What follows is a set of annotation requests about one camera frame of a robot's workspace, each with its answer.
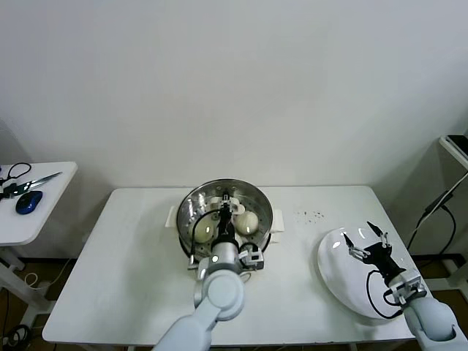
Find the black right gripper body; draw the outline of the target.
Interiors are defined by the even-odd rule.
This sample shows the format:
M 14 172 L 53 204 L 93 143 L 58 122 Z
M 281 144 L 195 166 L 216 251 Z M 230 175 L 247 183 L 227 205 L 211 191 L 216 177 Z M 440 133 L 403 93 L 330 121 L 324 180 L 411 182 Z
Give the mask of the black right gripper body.
M 391 246 L 384 247 L 381 243 L 375 243 L 364 249 L 366 257 L 363 262 L 375 266 L 384 280 L 392 280 L 405 271 L 391 257 L 392 250 Z

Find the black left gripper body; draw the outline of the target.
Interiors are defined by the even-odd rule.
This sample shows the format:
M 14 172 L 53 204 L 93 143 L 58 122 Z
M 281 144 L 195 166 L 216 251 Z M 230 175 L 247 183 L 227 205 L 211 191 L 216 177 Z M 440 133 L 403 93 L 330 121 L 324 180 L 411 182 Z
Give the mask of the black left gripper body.
M 218 224 L 218 236 L 215 239 L 215 243 L 224 243 L 228 242 L 231 244 L 236 244 L 235 239 L 235 228 L 230 219 L 221 219 Z

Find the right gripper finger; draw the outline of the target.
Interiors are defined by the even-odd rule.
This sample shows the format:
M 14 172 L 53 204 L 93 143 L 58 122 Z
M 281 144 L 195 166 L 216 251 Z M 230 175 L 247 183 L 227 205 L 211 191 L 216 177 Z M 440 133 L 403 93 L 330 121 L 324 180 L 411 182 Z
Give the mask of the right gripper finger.
M 365 259 L 365 258 L 367 258 L 367 252 L 366 251 L 356 247 L 354 245 L 354 243 L 351 241 L 351 239 L 346 234 L 344 234 L 343 236 L 344 236 L 346 245 L 348 247 L 348 252 L 352 257 L 354 257 L 355 259 Z
M 383 248 L 391 247 L 391 244 L 388 242 L 388 233 L 383 232 L 377 225 L 367 222 L 367 225 L 370 229 L 376 234 L 376 236 L 380 239 Z

